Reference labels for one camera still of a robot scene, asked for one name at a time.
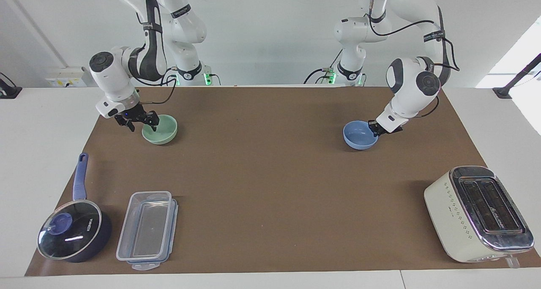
blue handle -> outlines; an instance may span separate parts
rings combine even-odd
[[[77,167],[75,168],[75,179],[73,181],[73,200],[81,200],[87,198],[87,190],[85,189],[85,177],[87,175],[88,154],[82,153],[79,155]]]

brown table mat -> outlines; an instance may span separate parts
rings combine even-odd
[[[141,97],[169,91],[145,88]],[[85,146],[86,186],[112,220],[111,239],[81,264],[36,252],[26,275],[507,267],[454,262],[427,212],[431,183],[454,166],[484,165],[444,94],[431,116],[372,149],[344,143],[347,122],[375,118],[391,97],[382,87],[180,88],[153,106],[179,124],[165,146],[145,141],[140,124],[130,133],[100,118]],[[59,204],[70,201],[72,182]],[[172,254],[137,272],[115,258],[128,200],[162,190],[180,205]],[[535,251],[518,258],[541,266]]]

toaster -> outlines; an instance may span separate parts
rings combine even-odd
[[[425,190],[426,206],[445,252],[458,262],[484,262],[533,249],[533,235],[498,177],[483,166],[459,166]]]

clear plastic container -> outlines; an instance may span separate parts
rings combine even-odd
[[[168,191],[143,191],[130,197],[116,258],[135,270],[150,270],[168,260],[178,204]]]

green bowl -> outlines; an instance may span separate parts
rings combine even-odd
[[[163,145],[173,140],[178,131],[178,125],[175,118],[169,115],[159,115],[160,124],[156,127],[156,131],[152,130],[150,125],[143,126],[143,137],[150,143]]]

